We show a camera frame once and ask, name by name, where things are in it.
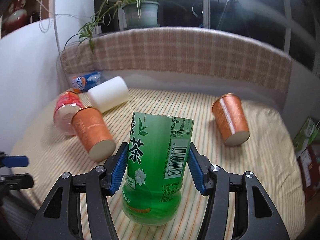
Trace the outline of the green tea bottle cup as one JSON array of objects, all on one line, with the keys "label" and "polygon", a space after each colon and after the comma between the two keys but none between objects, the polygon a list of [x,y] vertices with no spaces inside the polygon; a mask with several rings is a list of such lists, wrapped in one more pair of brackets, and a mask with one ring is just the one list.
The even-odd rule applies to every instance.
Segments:
[{"label": "green tea bottle cup", "polygon": [[133,113],[122,189],[122,208],[132,221],[159,226],[175,216],[193,125],[192,119]]}]

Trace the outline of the orange paper cup left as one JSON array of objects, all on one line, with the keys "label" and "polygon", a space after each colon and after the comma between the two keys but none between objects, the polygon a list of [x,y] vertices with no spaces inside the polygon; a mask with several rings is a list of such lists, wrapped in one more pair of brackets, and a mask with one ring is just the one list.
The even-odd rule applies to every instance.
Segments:
[{"label": "orange paper cup left", "polygon": [[116,143],[98,109],[84,107],[78,110],[71,124],[92,161],[103,161],[116,149]]}]

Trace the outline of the orange paper cup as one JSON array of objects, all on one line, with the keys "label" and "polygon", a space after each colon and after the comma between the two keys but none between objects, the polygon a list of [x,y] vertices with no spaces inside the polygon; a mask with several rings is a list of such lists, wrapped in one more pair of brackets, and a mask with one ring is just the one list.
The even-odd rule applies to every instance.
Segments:
[{"label": "orange paper cup", "polygon": [[84,107],[78,110],[71,124],[92,161],[103,161],[116,149],[116,143],[98,109]]},{"label": "orange paper cup", "polygon": [[249,127],[238,96],[222,95],[212,104],[211,110],[226,146],[240,146],[249,139]]}]

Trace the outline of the orange paper cup right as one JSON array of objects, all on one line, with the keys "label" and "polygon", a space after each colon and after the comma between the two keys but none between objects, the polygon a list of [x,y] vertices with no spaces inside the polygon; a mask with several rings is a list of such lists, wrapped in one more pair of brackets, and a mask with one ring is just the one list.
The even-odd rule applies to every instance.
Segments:
[{"label": "orange paper cup right", "polygon": [[240,146],[249,139],[249,127],[238,96],[222,95],[212,104],[211,110],[226,146]]}]

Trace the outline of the pink plastic cup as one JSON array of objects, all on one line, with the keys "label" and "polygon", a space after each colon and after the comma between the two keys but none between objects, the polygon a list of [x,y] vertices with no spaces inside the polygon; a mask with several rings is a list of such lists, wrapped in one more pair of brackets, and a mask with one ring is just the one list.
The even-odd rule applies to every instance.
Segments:
[{"label": "pink plastic cup", "polygon": [[60,94],[57,98],[53,122],[54,125],[67,136],[74,136],[75,131],[72,126],[72,118],[76,112],[84,106],[77,93],[66,91]]}]

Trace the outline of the white foam cup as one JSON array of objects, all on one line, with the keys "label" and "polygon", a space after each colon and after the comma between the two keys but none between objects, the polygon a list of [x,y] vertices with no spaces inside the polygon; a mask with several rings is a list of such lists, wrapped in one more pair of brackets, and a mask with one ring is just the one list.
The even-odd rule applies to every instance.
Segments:
[{"label": "white foam cup", "polygon": [[87,92],[90,103],[104,113],[129,99],[129,89],[120,76],[105,81]]}]

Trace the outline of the striped yellow table cloth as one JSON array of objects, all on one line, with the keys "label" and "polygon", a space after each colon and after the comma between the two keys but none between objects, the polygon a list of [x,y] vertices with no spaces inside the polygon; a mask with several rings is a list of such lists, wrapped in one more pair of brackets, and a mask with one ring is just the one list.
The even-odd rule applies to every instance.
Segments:
[{"label": "striped yellow table cloth", "polygon": [[[127,103],[104,114],[115,142],[128,141],[133,112],[179,116],[194,121],[192,141],[197,150],[231,173],[252,171],[274,202],[291,239],[305,226],[305,197],[291,137],[279,112],[262,103],[243,101],[242,107],[250,137],[239,147],[227,147],[221,140],[211,106],[215,96],[131,88]],[[12,155],[26,155],[25,171],[34,186],[23,194],[35,207],[63,172],[81,174],[95,167],[77,137],[64,136],[53,123],[55,101],[33,120]],[[176,217],[159,227],[139,225],[121,209],[121,193],[108,199],[112,219],[120,239],[195,239],[200,229],[207,198],[195,189],[189,171],[185,171],[182,200]]]}]

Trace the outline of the green and red boxes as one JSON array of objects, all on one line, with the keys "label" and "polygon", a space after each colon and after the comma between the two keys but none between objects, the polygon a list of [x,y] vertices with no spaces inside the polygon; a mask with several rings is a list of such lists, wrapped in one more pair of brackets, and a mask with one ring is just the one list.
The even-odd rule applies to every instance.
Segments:
[{"label": "green and red boxes", "polygon": [[293,139],[305,202],[319,193],[319,120],[308,117]]}]

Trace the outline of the blue snack packet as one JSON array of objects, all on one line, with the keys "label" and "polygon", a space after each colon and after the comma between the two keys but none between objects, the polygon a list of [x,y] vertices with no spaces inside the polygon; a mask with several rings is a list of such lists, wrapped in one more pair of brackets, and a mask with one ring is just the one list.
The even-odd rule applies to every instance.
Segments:
[{"label": "blue snack packet", "polygon": [[92,72],[71,78],[72,89],[76,93],[89,91],[101,83],[101,72]]}]

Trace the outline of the plaid sofa back cover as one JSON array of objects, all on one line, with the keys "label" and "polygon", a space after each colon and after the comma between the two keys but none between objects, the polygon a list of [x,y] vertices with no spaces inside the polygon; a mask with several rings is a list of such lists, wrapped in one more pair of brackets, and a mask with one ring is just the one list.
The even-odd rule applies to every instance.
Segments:
[{"label": "plaid sofa back cover", "polygon": [[247,81],[286,94],[292,60],[281,50],[224,31],[191,27],[131,29],[68,45],[67,74],[150,70]]}]

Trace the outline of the red teapot on shelf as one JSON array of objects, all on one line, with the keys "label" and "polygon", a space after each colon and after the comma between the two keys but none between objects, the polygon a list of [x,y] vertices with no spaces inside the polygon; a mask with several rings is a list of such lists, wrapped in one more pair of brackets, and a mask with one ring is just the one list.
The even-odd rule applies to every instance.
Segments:
[{"label": "red teapot on shelf", "polygon": [[25,9],[26,0],[15,0],[8,8],[8,16],[2,24],[5,34],[9,34],[27,24],[28,14]]}]

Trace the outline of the lamp tripod stand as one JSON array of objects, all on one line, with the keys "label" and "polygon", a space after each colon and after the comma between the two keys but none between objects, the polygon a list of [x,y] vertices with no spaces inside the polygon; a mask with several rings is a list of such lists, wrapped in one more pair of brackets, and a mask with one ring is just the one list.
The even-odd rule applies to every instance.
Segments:
[{"label": "lamp tripod stand", "polygon": [[216,27],[217,30],[221,30],[228,12],[232,14],[236,10],[237,3],[238,3],[238,0],[226,0],[224,9],[222,11],[222,14],[220,16],[219,22]]}]

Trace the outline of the potted spider plant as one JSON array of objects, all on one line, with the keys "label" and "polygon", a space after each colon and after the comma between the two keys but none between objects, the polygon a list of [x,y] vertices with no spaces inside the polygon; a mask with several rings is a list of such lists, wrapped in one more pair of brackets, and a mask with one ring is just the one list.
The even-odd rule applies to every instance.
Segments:
[{"label": "potted spider plant", "polygon": [[120,9],[124,11],[126,27],[129,29],[153,28],[158,25],[158,0],[102,0],[98,11],[66,41],[66,44],[77,37],[79,45],[87,42],[91,52],[94,52],[96,27],[100,24],[109,25],[111,18],[115,17]]}]

